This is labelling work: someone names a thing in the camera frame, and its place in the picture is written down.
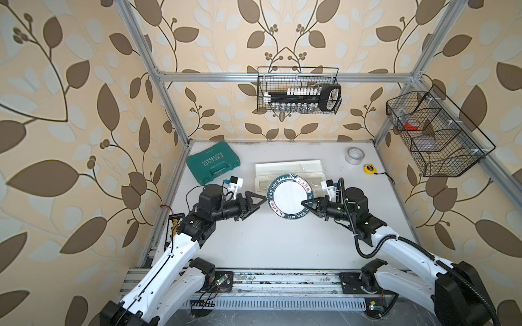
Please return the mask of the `white plastic wrap dispenser box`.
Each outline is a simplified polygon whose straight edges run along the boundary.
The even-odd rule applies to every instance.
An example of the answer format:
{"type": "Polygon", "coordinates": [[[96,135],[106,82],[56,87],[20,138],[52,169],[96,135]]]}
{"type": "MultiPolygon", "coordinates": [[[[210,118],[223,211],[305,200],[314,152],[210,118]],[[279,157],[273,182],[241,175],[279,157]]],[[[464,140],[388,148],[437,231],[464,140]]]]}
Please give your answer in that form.
{"type": "Polygon", "coordinates": [[[266,194],[270,184],[282,175],[297,175],[308,182],[314,194],[325,194],[321,183],[326,180],[321,160],[260,163],[255,166],[255,189],[266,194]]]}

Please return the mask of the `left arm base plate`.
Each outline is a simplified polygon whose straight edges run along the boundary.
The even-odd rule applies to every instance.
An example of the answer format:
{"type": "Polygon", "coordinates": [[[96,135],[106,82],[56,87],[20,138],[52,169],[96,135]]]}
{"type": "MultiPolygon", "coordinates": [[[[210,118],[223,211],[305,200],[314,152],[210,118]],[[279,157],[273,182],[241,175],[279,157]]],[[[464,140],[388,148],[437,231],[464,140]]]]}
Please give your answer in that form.
{"type": "Polygon", "coordinates": [[[233,288],[235,273],[231,270],[215,271],[205,279],[201,292],[216,291],[220,293],[230,293],[233,288]]]}

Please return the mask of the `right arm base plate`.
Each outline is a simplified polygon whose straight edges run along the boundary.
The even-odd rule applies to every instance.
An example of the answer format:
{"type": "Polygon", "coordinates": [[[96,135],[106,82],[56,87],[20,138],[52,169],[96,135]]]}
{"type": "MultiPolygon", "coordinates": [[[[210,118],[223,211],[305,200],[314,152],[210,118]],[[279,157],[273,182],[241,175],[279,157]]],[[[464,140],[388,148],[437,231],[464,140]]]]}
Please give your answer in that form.
{"type": "Polygon", "coordinates": [[[371,276],[365,272],[342,272],[338,274],[341,282],[343,294],[356,295],[368,294],[373,295],[380,292],[380,286],[371,276]]]}

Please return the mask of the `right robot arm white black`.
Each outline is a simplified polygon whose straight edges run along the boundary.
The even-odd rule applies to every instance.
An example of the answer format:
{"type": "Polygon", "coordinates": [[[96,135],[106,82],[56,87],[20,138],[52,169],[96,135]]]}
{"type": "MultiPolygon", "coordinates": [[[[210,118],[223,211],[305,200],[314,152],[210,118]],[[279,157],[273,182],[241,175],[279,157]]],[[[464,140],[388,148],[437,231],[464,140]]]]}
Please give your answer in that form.
{"type": "Polygon", "coordinates": [[[375,217],[368,199],[356,188],[337,190],[301,204],[323,220],[333,220],[352,232],[356,251],[369,262],[358,285],[368,294],[394,293],[434,314],[442,325],[500,325],[500,318],[476,269],[424,249],[375,217]]]}

